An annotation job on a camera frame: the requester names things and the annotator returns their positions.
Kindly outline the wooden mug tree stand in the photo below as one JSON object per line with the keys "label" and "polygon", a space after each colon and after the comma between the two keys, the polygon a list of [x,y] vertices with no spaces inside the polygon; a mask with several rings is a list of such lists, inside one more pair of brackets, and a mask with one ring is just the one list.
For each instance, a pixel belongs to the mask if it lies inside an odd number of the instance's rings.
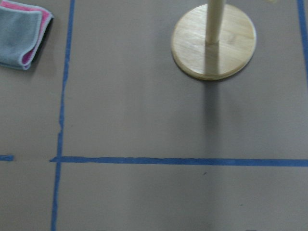
{"label": "wooden mug tree stand", "polygon": [[210,0],[179,19],[171,51],[183,72],[212,81],[241,71],[251,60],[256,44],[256,29],[246,13],[224,0]]}

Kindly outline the folded grey pink cloth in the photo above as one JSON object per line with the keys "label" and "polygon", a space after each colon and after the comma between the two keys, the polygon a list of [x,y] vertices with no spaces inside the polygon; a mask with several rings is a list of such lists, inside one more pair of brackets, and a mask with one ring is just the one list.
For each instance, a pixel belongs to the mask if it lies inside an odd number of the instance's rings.
{"label": "folded grey pink cloth", "polygon": [[0,3],[0,64],[28,70],[53,14],[45,8],[11,0]]}

